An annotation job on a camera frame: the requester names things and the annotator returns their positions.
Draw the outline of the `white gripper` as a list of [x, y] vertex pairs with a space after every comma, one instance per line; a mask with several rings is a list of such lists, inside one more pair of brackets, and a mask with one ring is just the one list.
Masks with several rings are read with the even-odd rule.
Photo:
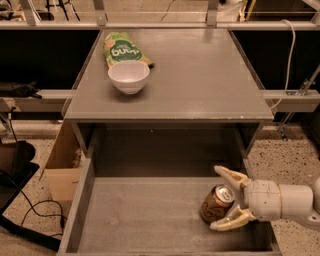
[[243, 205], [234, 207], [224, 218], [210, 224], [214, 231], [229, 231], [250, 221], [274, 221], [281, 217], [282, 199], [279, 185], [269, 180], [251, 180], [247, 175], [215, 165], [214, 171], [236, 191], [242, 189]]

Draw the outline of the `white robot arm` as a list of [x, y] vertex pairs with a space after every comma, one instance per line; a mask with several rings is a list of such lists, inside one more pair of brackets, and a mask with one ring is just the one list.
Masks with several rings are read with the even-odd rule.
[[279, 219], [319, 230], [319, 180], [311, 188], [306, 185], [277, 184], [271, 180], [253, 180], [223, 166], [215, 166], [214, 171], [231, 189], [235, 200], [224, 218], [210, 223], [212, 230], [229, 231], [245, 226], [250, 221]]

